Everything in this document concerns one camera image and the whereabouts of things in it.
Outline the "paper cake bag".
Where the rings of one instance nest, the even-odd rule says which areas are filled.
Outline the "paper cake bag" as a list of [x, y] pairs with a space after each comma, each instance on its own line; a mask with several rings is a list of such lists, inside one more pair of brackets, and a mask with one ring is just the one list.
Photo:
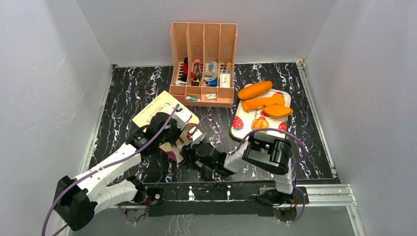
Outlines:
[[[146, 105], [145, 108], [143, 108], [136, 116], [134, 116], [132, 121], [138, 128], [143, 128], [142, 133], [147, 139], [151, 139], [166, 122], [167, 118], [174, 111], [176, 105], [179, 105], [179, 110], [186, 108], [167, 91], [163, 91], [148, 105]], [[162, 133], [146, 150], [141, 153], [141, 155], [154, 154], [156, 153], [156, 150], [159, 149], [174, 161], [178, 163], [182, 162], [184, 157], [180, 153], [181, 148], [190, 144], [190, 140], [186, 137], [186, 135], [189, 130], [200, 121], [194, 113], [192, 114], [192, 118], [184, 128], [179, 128], [176, 121], [172, 117], [164, 131], [162, 131]]]

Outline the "strawberry print tray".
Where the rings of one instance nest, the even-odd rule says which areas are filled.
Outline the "strawberry print tray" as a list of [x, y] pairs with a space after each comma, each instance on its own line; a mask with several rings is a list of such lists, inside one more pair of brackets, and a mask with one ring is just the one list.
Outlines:
[[[255, 98], [263, 97], [272, 97], [273, 95], [281, 95], [285, 101], [285, 106], [290, 107], [291, 96], [289, 93], [281, 90], [270, 89], [268, 92], [257, 96]], [[237, 111], [235, 113], [234, 119], [231, 123], [230, 134], [233, 138], [241, 140], [247, 133], [252, 131], [252, 123], [256, 119], [265, 119], [269, 125], [269, 128], [285, 128], [288, 130], [288, 119], [291, 118], [291, 115], [288, 115], [281, 119], [274, 119], [269, 117], [263, 112], [263, 108], [260, 110], [253, 110], [251, 112], [246, 112], [242, 107], [243, 101], [239, 101]], [[264, 133], [276, 135], [280, 138], [285, 138], [285, 134], [276, 132], [276, 131], [265, 131]]]

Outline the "small round glazed bun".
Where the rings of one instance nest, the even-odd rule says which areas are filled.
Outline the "small round glazed bun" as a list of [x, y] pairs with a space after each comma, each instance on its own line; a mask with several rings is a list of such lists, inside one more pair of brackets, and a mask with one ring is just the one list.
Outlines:
[[262, 128], [269, 128], [269, 122], [266, 120], [265, 117], [259, 117], [252, 122], [251, 125], [252, 129], [262, 129]]

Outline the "fake orange bread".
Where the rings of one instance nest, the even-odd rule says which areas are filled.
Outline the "fake orange bread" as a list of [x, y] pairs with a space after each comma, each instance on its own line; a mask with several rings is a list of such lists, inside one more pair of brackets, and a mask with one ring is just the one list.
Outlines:
[[259, 110], [261, 108], [271, 105], [285, 105], [285, 100], [283, 96], [275, 94], [271, 97], [261, 97], [244, 100], [242, 103], [243, 110], [246, 112], [251, 112], [252, 110]]

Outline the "smooth orange bread loaf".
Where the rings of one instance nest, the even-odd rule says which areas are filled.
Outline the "smooth orange bread loaf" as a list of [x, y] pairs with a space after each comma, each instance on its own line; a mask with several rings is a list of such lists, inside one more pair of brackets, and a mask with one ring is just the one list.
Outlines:
[[238, 98], [240, 100], [248, 100], [255, 98], [268, 92], [273, 86], [271, 81], [258, 82], [247, 87], [244, 87], [238, 92]]

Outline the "orange bread slice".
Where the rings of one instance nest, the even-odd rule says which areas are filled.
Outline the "orange bread slice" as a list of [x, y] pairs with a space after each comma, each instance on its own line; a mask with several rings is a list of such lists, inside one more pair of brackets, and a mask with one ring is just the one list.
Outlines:
[[291, 115], [294, 111], [284, 105], [271, 105], [264, 107], [263, 112], [274, 119], [281, 119]]

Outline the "orange plastic file organizer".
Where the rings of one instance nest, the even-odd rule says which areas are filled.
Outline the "orange plastic file organizer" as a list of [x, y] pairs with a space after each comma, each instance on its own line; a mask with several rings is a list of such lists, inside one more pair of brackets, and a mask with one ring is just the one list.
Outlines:
[[[173, 22], [170, 31], [173, 76], [169, 94], [185, 106], [230, 108], [234, 103], [234, 66], [238, 38], [237, 24], [229, 23], [188, 23]], [[188, 57], [189, 70], [187, 83], [182, 82], [182, 66]], [[202, 78], [199, 86], [192, 85], [193, 62], [201, 60]], [[218, 62], [218, 84], [216, 87], [204, 85], [204, 71], [207, 62]], [[221, 88], [221, 73], [230, 74], [231, 87]], [[206, 100], [205, 95], [216, 93], [216, 100]], [[186, 96], [194, 96], [201, 102], [187, 101]]]

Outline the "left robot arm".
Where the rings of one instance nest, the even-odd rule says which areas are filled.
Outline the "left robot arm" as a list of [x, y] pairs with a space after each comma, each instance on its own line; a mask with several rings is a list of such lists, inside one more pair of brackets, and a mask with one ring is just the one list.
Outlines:
[[119, 184], [113, 180], [141, 163], [142, 156], [155, 153], [162, 144], [175, 144], [192, 114], [156, 113], [149, 124], [135, 126], [127, 141], [113, 154], [76, 177], [62, 177], [56, 186], [53, 210], [73, 231], [85, 227], [93, 217], [123, 202], [140, 205], [147, 198], [146, 186], [135, 177]]

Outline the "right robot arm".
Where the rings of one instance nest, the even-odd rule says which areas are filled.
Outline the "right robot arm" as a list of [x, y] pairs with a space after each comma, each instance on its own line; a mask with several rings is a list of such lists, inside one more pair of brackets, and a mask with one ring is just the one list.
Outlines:
[[186, 162], [206, 165], [222, 176], [231, 176], [250, 163], [272, 174], [275, 188], [261, 190], [257, 201], [264, 205], [288, 204], [297, 196], [292, 176], [292, 147], [283, 138], [254, 132], [230, 153], [220, 152], [201, 138], [181, 148]]

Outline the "green marker pen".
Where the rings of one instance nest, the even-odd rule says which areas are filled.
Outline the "green marker pen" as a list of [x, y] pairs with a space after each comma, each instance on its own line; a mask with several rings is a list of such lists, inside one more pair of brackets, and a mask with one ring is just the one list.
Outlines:
[[187, 101], [195, 101], [195, 102], [201, 102], [200, 98], [194, 97], [194, 96], [186, 96], [185, 100]]

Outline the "small white card box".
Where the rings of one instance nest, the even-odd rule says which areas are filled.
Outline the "small white card box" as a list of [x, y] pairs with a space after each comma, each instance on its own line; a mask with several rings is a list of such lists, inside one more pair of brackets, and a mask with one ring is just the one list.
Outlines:
[[206, 100], [216, 100], [217, 94], [216, 93], [208, 93], [205, 95]]

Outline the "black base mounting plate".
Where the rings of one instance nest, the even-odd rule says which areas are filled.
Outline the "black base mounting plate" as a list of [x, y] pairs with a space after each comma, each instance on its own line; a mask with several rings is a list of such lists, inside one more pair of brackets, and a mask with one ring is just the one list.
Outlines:
[[149, 183], [149, 216], [256, 214], [274, 216], [295, 195], [278, 193], [273, 180]]

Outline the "pink capped tube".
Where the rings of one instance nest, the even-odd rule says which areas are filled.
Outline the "pink capped tube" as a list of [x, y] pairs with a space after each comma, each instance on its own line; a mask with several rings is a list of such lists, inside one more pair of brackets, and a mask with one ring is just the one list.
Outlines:
[[193, 62], [193, 71], [192, 71], [192, 85], [199, 86], [202, 78], [202, 70], [201, 70], [201, 60], [195, 59]]

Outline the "white label box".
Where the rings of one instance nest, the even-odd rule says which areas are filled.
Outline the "white label box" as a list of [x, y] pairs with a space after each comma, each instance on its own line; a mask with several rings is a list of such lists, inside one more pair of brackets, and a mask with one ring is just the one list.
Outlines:
[[221, 88], [230, 88], [231, 87], [231, 78], [228, 73], [221, 73], [219, 78], [219, 86]]

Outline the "aluminium frame rail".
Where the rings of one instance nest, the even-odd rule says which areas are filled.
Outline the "aluminium frame rail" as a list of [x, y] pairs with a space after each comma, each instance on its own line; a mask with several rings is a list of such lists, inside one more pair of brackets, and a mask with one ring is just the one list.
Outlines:
[[362, 236], [364, 229], [347, 184], [302, 184], [293, 206], [274, 216], [256, 214], [145, 216], [143, 206], [99, 213], [76, 236]]

